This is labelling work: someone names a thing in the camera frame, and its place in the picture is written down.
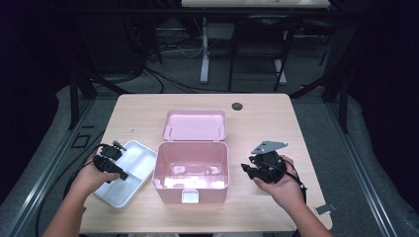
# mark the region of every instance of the pink box lid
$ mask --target pink box lid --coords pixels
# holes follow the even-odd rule
[[[163,127],[167,141],[220,141],[227,136],[225,112],[213,110],[172,110]]]

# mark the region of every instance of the wooden table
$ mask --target wooden table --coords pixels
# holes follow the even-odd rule
[[[233,103],[243,106],[241,111]],[[289,216],[243,172],[250,151],[263,140],[284,141],[279,154],[294,159],[307,186],[307,205],[325,200],[304,143],[291,100],[281,94],[164,94],[120,96],[104,134],[103,143],[136,140],[157,150],[164,141],[166,114],[174,109],[223,110],[226,114],[230,185],[223,203],[164,203],[149,179],[131,203],[116,209],[95,195],[86,201],[83,233],[214,233],[293,231]],[[330,229],[329,214],[319,215]]]

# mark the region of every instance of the cable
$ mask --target cable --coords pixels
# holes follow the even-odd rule
[[[148,72],[151,76],[153,76],[159,83],[160,83],[160,86],[161,86],[161,88],[160,88],[160,92],[158,93],[158,94],[161,94],[161,93],[163,93],[163,90],[164,90],[164,85],[163,85],[163,82],[156,76],[156,75],[154,75],[153,73],[150,73],[150,72]]]
[[[96,142],[96,140],[99,139],[99,137],[101,137],[105,132],[102,131],[101,133],[99,133],[98,136],[96,136],[96,138],[92,141],[92,143],[90,143],[90,145],[88,145],[86,147],[86,149],[84,149],[70,164],[68,164],[63,171],[61,172],[61,174],[58,175],[58,177],[55,179],[55,181],[51,184],[51,186],[48,188],[48,190],[46,191],[45,195],[42,197],[42,200],[40,202],[40,207],[38,210],[38,214],[37,214],[37,219],[36,219],[36,225],[35,225],[35,234],[37,237],[40,236],[40,219],[41,219],[41,214],[42,214],[42,208],[43,205],[45,204],[46,198],[49,196],[49,194],[51,193],[53,187],[58,183],[58,181],[62,178],[62,176],[68,171],[68,169],[86,152],[87,149],[89,149],[89,147],[91,147],[93,145],[93,143]],[[103,144],[99,144],[97,146],[95,146],[89,153],[92,154],[93,151],[95,151],[97,148],[99,148],[101,145]],[[83,160],[83,162],[81,163],[81,165],[79,166],[78,170],[80,170],[81,167],[83,167],[83,165],[86,163],[86,160],[89,158],[89,155]]]
[[[163,74],[161,72],[155,71],[147,66],[144,66],[144,70],[146,70],[148,73],[154,73],[155,75],[160,76],[160,78],[168,81],[169,83],[171,83],[173,86],[175,86],[176,88],[178,88],[179,90],[182,90],[184,92],[187,93],[198,93],[196,91],[193,90],[199,90],[199,91],[211,91],[211,92],[222,92],[222,93],[249,93],[249,92],[242,92],[242,91],[228,91],[228,90],[217,90],[217,89],[206,89],[206,88],[198,88],[198,87],[192,87],[192,86],[188,86],[183,84],[182,82],[180,82],[179,80],[168,76],[166,74]]]
[[[209,48],[216,45],[219,41],[221,41],[221,40],[220,39],[215,40],[212,44],[209,45]],[[161,51],[161,53],[182,52],[185,56],[190,57],[190,58],[199,56],[201,54],[201,52],[204,50],[204,48],[202,46],[200,48],[181,48],[179,45],[175,44],[175,45],[166,45],[166,47],[176,47],[176,48],[179,48],[179,50]],[[186,53],[186,51],[198,51],[198,52],[193,54],[193,55],[189,55],[189,54]]]
[[[141,75],[141,72],[142,72],[142,66],[141,66],[141,69],[139,69],[139,70],[137,70],[137,71],[135,71],[135,72],[133,72],[133,73],[130,73],[129,75],[127,75],[126,77],[123,77],[123,78],[119,78],[119,79],[106,79],[107,81],[109,81],[109,82],[111,82],[111,83],[113,83],[113,84],[119,84],[119,83],[123,83],[123,82],[128,82],[128,81],[132,81],[133,79],[135,79],[135,78],[137,78],[139,75]]]
[[[159,47],[162,49],[162,51],[164,51],[164,49],[166,47],[176,47],[176,46],[179,46],[179,45],[198,45],[199,47],[202,47],[201,43],[195,42],[195,41],[196,41],[195,39],[184,38],[184,39],[181,39],[179,41],[173,41],[171,43],[161,44]]]

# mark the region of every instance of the black cable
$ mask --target black cable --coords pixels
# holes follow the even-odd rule
[[[135,71],[135,72],[132,72],[132,73],[130,73],[130,74],[128,74],[126,77],[123,77],[123,78],[119,78],[119,79],[106,79],[107,81],[109,81],[109,82],[111,82],[111,83],[113,83],[113,84],[119,84],[119,83],[123,83],[123,82],[128,82],[128,81],[132,81],[133,79],[135,79],[135,78],[137,78],[139,75],[141,75],[141,72],[142,72],[142,66],[140,66],[141,67],[141,69],[139,69],[139,70],[137,70],[137,71]]]
[[[182,37],[181,38],[177,38],[176,35],[178,33],[182,33]],[[159,40],[159,46],[162,46],[166,43],[166,39],[181,39],[181,40],[186,40],[188,37],[185,36],[185,33],[183,30],[178,30],[176,31],[172,36],[158,36],[157,39]]]
[[[291,167],[293,167],[293,171],[295,172],[295,176],[292,175],[292,174],[290,174],[288,171],[285,171],[285,174],[287,174],[288,176],[290,176],[291,178],[293,178],[299,184],[299,188],[301,189],[301,192],[302,192],[302,197],[304,198],[304,203],[307,203],[307,194],[306,194],[307,188],[302,183],[302,181],[299,179],[298,172],[296,171],[296,169],[293,166],[293,164],[290,161],[288,161],[288,160],[284,160],[284,161],[286,161],[287,163],[289,163],[291,165]]]
[[[59,176],[55,179],[55,181],[50,185],[50,187],[48,188],[48,190],[46,191],[46,193],[43,195],[43,197],[42,197],[42,199],[41,199],[41,202],[40,202],[40,207],[39,207],[39,210],[38,210],[38,214],[37,214],[37,219],[36,219],[36,225],[35,225],[35,235],[37,236],[37,237],[39,237],[40,236],[40,219],[41,219],[41,213],[42,213],[42,208],[43,208],[43,205],[45,204],[45,201],[46,201],[46,198],[49,196],[49,194],[51,193],[51,191],[52,191],[52,189],[53,189],[53,187],[58,183],[58,181],[61,179],[61,177],[68,171],[68,169],[86,152],[86,150],[89,148],[89,147],[91,147],[92,145],[93,145],[93,143],[95,143],[96,142],[96,140],[98,140],[99,139],[99,137],[101,137],[103,134],[104,134],[105,132],[104,131],[102,131],[101,133],[99,133],[99,135],[98,136],[96,136],[96,138],[92,141],[92,143],[90,143],[90,145],[88,145],[87,147],[86,147],[86,149],[84,149],[70,164],[68,164],[65,168],[64,168],[64,170],[61,172],[61,174],[59,174]],[[93,151],[94,150],[96,150],[97,148],[99,148],[101,145],[103,145],[103,144],[100,144],[100,145],[97,145],[97,146],[95,146],[95,148],[93,148],[91,151],[90,151],[90,153],[89,153],[89,155],[90,154],[92,154],[93,153]],[[81,165],[80,165],[80,167],[82,167],[85,163],[86,163],[86,160],[88,159],[88,157],[89,157],[89,155],[84,159],[84,162],[82,162],[81,163]]]
[[[164,90],[163,82],[156,75],[154,75],[154,73],[148,72],[148,74],[150,74],[151,76],[153,76],[160,83],[160,91],[159,91],[158,94],[162,94],[163,93],[163,90]]]
[[[201,44],[199,44],[195,39],[192,38],[184,38],[184,39],[180,39],[178,41],[173,41],[170,43],[166,42],[166,38],[162,37],[164,43],[162,43],[160,45],[161,47],[161,52],[164,52],[168,47],[180,47],[181,45],[186,46],[186,45],[198,45],[199,47],[202,47]]]
[[[192,87],[192,86],[188,86],[188,85],[185,85],[185,84],[183,84],[182,82],[180,82],[180,81],[178,81],[177,79],[175,79],[175,78],[173,78],[173,77],[171,77],[171,76],[168,76],[168,75],[166,75],[166,74],[163,74],[163,73],[161,73],[161,72],[158,72],[158,71],[155,71],[155,70],[153,70],[153,69],[151,69],[151,68],[149,68],[149,67],[147,67],[147,66],[144,66],[144,69],[148,72],[148,73],[154,73],[154,74],[156,74],[156,75],[158,75],[158,76],[160,76],[162,79],[164,79],[164,80],[166,80],[166,81],[168,81],[169,83],[171,83],[173,86],[175,86],[175,84],[176,84],[176,88],[178,88],[179,90],[182,90],[182,91],[184,91],[184,92],[188,92],[188,93],[198,93],[198,92],[195,92],[195,91],[193,91],[193,90],[199,90],[199,91],[215,91],[215,92],[222,92],[222,93],[249,93],[249,92],[242,92],[242,91],[228,91],[228,90],[217,90],[217,89],[206,89],[206,88],[198,88],[198,87]],[[187,88],[187,89],[189,89],[190,91],[187,91],[187,90],[184,90],[184,89],[181,89],[181,88],[179,88],[178,86],[180,86],[180,87],[185,87],[185,88]]]

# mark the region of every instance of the open pink container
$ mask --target open pink container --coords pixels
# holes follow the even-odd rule
[[[225,113],[173,110],[163,128],[153,185],[164,202],[223,202],[229,184]]]

